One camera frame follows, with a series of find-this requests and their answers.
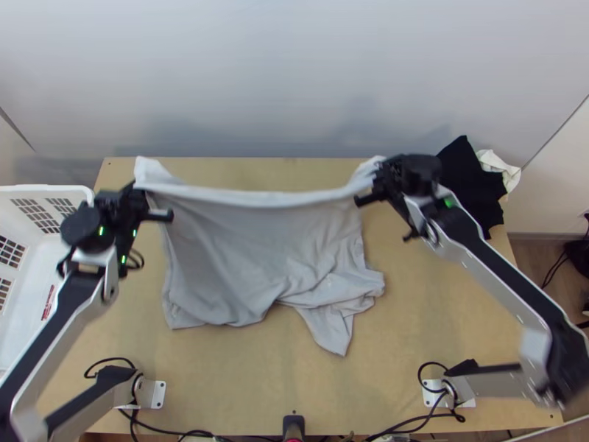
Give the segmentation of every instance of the metal bracket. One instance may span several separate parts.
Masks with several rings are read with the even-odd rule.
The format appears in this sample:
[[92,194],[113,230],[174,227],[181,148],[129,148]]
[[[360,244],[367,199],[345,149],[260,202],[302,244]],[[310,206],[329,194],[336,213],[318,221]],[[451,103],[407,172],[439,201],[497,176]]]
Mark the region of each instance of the metal bracket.
[[141,378],[135,385],[135,398],[137,405],[126,404],[116,407],[123,410],[160,409],[163,407],[163,399],[166,396],[166,383],[164,381],[152,381]]
[[[444,384],[442,383],[441,379],[424,379],[423,384],[426,385],[428,388],[432,390],[439,390],[441,388],[445,388]],[[423,404],[427,408],[432,408],[440,395],[442,393],[432,393],[431,391],[427,391],[423,386],[421,387],[421,393],[423,395]],[[451,396],[446,396],[444,399],[440,401],[437,405],[438,408],[453,408],[454,407],[454,400]],[[476,407],[476,402],[474,399],[470,399],[466,402],[461,403],[456,408],[474,408]]]

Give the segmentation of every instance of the table surface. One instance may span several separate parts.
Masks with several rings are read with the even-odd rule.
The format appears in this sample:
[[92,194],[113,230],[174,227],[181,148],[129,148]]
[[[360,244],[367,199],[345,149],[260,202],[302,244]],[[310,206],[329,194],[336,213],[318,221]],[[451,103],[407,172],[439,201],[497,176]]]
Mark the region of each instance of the table surface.
[[[160,161],[190,184],[276,191],[341,186],[360,162]],[[134,163],[134,158],[105,159],[96,189],[129,183]],[[346,357],[321,349],[296,311],[286,306],[273,306],[264,321],[244,328],[168,329],[161,306],[167,264],[158,227],[145,223],[134,244],[145,256],[145,268],[121,282],[117,302],[81,334],[41,396],[40,411],[54,410],[87,388],[89,381],[82,374],[93,362],[124,356],[150,379],[168,383],[163,408],[140,413],[140,419],[152,425],[220,435],[277,435],[282,417],[296,412],[305,416],[308,434],[372,434],[427,414],[416,374],[423,362],[452,366],[467,358],[483,365],[517,361],[518,322],[462,267],[438,258],[420,241],[403,243],[408,228],[387,204],[363,208],[362,216],[367,261],[384,272],[387,289],[372,309],[356,316]],[[491,234],[493,247],[513,262],[504,227],[495,227]],[[475,409],[461,413],[464,424],[439,418],[424,431],[562,423],[558,410],[541,410],[520,399],[482,399]],[[114,411],[91,428],[128,430],[128,421]]]

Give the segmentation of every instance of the gray t-shirt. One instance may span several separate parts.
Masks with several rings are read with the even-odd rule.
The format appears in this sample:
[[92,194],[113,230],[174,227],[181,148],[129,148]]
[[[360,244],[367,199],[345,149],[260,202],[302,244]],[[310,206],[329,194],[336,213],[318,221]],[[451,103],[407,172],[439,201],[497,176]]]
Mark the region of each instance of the gray t-shirt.
[[371,187],[379,160],[361,164],[339,189],[243,192],[188,186],[137,157],[135,188],[174,210],[174,222],[162,225],[169,327],[246,326],[278,302],[299,312],[319,345],[344,356],[353,316],[384,291],[382,273],[364,260],[352,198]]

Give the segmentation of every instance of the black cable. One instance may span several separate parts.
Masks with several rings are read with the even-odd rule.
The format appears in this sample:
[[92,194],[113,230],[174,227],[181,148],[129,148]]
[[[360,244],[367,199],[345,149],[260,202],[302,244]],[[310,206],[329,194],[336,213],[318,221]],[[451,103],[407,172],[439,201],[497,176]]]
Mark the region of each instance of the black cable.
[[[88,367],[88,369],[84,372],[84,377],[86,379],[94,379],[96,378],[96,374],[90,375],[90,372],[98,365],[100,364],[104,364],[106,362],[112,362],[112,361],[122,361],[125,362],[129,365],[129,367],[131,368],[135,368],[135,365],[126,357],[107,357],[104,359],[101,359],[100,361],[96,361],[94,364],[92,364],[90,367]],[[134,399],[132,404],[137,404],[137,400]],[[138,442],[137,440],[137,435],[135,434],[135,425],[139,425],[140,427],[143,428],[147,428],[153,432],[157,432],[163,435],[173,435],[173,436],[180,436],[180,441],[183,440],[184,438],[186,438],[187,436],[198,436],[198,437],[202,437],[202,438],[213,438],[215,437],[215,435],[211,432],[202,430],[202,429],[191,429],[190,431],[187,432],[178,432],[178,431],[171,431],[171,430],[167,430],[167,429],[161,429],[161,428],[157,428],[157,427],[152,427],[151,425],[145,424],[144,422],[141,422],[137,419],[137,415],[139,414],[139,409],[135,409],[132,411],[132,413],[130,415],[126,414],[125,411],[123,410],[119,410],[119,413],[121,413],[125,418],[129,419],[129,433],[131,434],[131,438],[133,439],[133,442]],[[232,442],[231,439],[228,438],[222,438],[217,436],[217,439],[224,441],[224,442]]]
[[145,258],[143,257],[143,255],[141,255],[141,252],[139,252],[139,250],[137,249],[132,248],[131,250],[129,250],[129,256],[131,256],[131,254],[135,255],[135,258],[140,261],[139,267],[143,268],[145,265]]
[[[212,438],[214,437],[214,434],[202,429],[191,429],[190,431],[187,432],[180,432],[180,431],[172,431],[169,429],[162,429],[162,428],[157,428],[157,427],[152,427],[151,425],[148,425],[142,421],[140,421],[139,419],[137,419],[137,415],[139,410],[133,410],[133,413],[131,415],[126,414],[125,411],[123,410],[119,410],[119,412],[127,419],[129,419],[129,422],[131,423],[131,425],[139,425],[140,427],[146,428],[150,431],[153,432],[157,432],[160,433],[162,435],[172,435],[172,436],[182,436],[182,438],[188,437],[188,436],[198,436],[201,438]],[[222,438],[225,441],[229,441],[231,442],[229,439],[227,438]]]
[[[436,415],[434,414],[437,406],[440,404],[442,399],[444,399],[448,394],[449,394],[448,391],[444,391],[444,393],[440,394],[440,396],[435,401],[434,406],[431,408],[431,410],[429,411],[429,413],[427,415],[407,419],[406,421],[403,421],[403,422],[400,422],[399,424],[393,425],[392,427],[387,428],[386,430],[381,431],[380,433],[376,433],[375,435],[368,436],[364,440],[366,442],[372,442],[375,439],[378,439],[384,435],[406,434],[406,433],[418,432],[420,429],[424,428],[424,426],[427,425],[428,422],[433,418],[450,418],[450,417],[452,417],[452,418],[455,418],[460,423],[465,422],[466,418],[463,415],[456,413],[456,411],[454,411],[454,408],[452,410],[450,410],[449,413],[440,413],[440,414],[436,414]],[[407,424],[410,424],[410,423],[416,422],[416,421],[423,421],[423,422],[415,428],[404,429],[402,431],[399,430],[401,427],[404,427]]]
[[100,361],[95,362],[94,364],[92,364],[88,368],[88,370],[86,370],[84,372],[84,377],[86,379],[94,379],[94,378],[96,378],[96,373],[94,375],[90,375],[90,370],[92,370],[97,365],[104,364],[105,362],[112,362],[112,361],[123,361],[123,362],[126,362],[131,368],[135,368],[134,364],[131,361],[129,361],[126,357],[107,357],[105,359],[101,359]]
[[61,278],[66,277],[66,272],[63,270],[63,265],[71,259],[71,257],[74,255],[75,251],[76,251],[76,248],[71,247],[69,249],[69,252],[66,255],[66,257],[57,263],[57,273],[59,274],[59,276],[61,276]]
[[125,264],[125,267],[128,270],[134,271],[134,270],[141,270],[144,266],[145,266],[145,258],[143,257],[143,255],[141,255],[141,253],[139,253],[134,248],[129,250],[129,255],[127,256],[127,263]]
[[[430,393],[441,393],[440,396],[438,396],[437,400],[435,401],[433,407],[431,407],[431,410],[429,411],[429,413],[427,415],[422,415],[422,416],[418,416],[416,418],[407,419],[406,421],[403,421],[403,422],[400,422],[399,424],[393,425],[392,427],[387,428],[386,430],[381,431],[380,433],[368,436],[367,438],[364,439],[365,442],[372,442],[375,439],[378,439],[384,435],[407,434],[407,433],[418,432],[420,429],[424,428],[424,426],[427,425],[428,422],[433,418],[450,418],[450,417],[452,417],[452,418],[455,418],[460,423],[466,422],[466,418],[463,415],[456,413],[455,409],[458,405],[456,403],[454,404],[454,408],[450,409],[449,413],[434,414],[438,405],[442,401],[442,399],[444,397],[446,397],[447,395],[449,395],[450,393],[445,388],[435,390],[435,389],[429,388],[423,384],[423,380],[421,379],[421,373],[425,367],[428,367],[430,365],[436,365],[438,367],[443,368],[444,371],[448,371],[448,368],[445,365],[440,364],[439,362],[435,362],[435,361],[426,362],[426,363],[422,364],[419,367],[419,369],[417,370],[417,380],[419,381],[420,385],[425,390],[429,391]],[[407,424],[410,424],[410,423],[416,422],[416,421],[423,421],[423,422],[415,428],[399,430],[400,428],[406,426]]]
[[131,419],[129,419],[129,433],[131,434],[131,438],[133,439],[133,442],[139,442],[139,440],[137,439],[137,436],[135,435],[135,428],[133,428],[133,423],[135,422],[136,418],[137,418],[137,412],[138,410],[133,410],[133,412],[131,413]]
[[443,393],[443,392],[445,392],[446,391],[445,388],[438,388],[437,390],[433,390],[433,389],[427,387],[427,384],[421,379],[421,372],[423,371],[423,369],[425,367],[429,367],[430,365],[437,365],[438,367],[443,368],[444,372],[448,371],[448,367],[446,367],[443,364],[440,364],[439,362],[429,361],[429,362],[426,362],[425,364],[421,364],[421,366],[419,367],[419,370],[417,370],[417,380],[419,381],[419,385],[421,385],[424,390],[427,390],[430,393]]
[[540,286],[541,289],[545,289],[548,284],[552,282],[554,275],[556,275],[557,270],[560,269],[560,266],[567,262],[568,257],[565,256],[566,252],[562,252],[560,256],[557,258],[556,262],[549,268],[548,272],[546,272],[546,276],[544,276],[544,280],[542,281],[542,285]]
[[[589,223],[589,214],[585,214],[585,219]],[[589,225],[587,226],[587,230],[585,231],[585,235],[581,238],[581,241],[585,241],[589,237]],[[546,276],[544,276],[544,280],[542,281],[542,285],[540,286],[541,289],[545,289],[551,282],[556,275],[560,266],[562,266],[565,262],[568,261],[568,257],[566,255],[566,250],[563,251],[560,256],[557,258],[556,262],[549,268],[548,272],[546,272]]]

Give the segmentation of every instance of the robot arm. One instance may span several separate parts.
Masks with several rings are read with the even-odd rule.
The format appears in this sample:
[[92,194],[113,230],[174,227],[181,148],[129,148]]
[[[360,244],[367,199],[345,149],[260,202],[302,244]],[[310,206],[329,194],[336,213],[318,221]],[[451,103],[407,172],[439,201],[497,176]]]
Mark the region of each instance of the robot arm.
[[159,408],[165,384],[149,381],[135,367],[108,366],[96,384],[50,416],[41,418],[36,401],[85,325],[116,300],[119,279],[139,225],[171,222],[173,213],[151,211],[143,191],[132,184],[120,192],[100,192],[94,206],[83,203],[63,221],[62,238],[72,246],[57,310],[38,332],[0,385],[0,440],[71,441],[108,410],[136,401]]
[[543,407],[563,407],[589,384],[589,343],[547,294],[483,238],[452,191],[438,184],[441,163],[430,155],[383,161],[372,192],[358,207],[387,201],[409,224],[404,239],[420,237],[439,256],[460,263],[521,323],[520,360],[479,366],[468,359],[443,382],[455,404],[475,397],[523,397]]

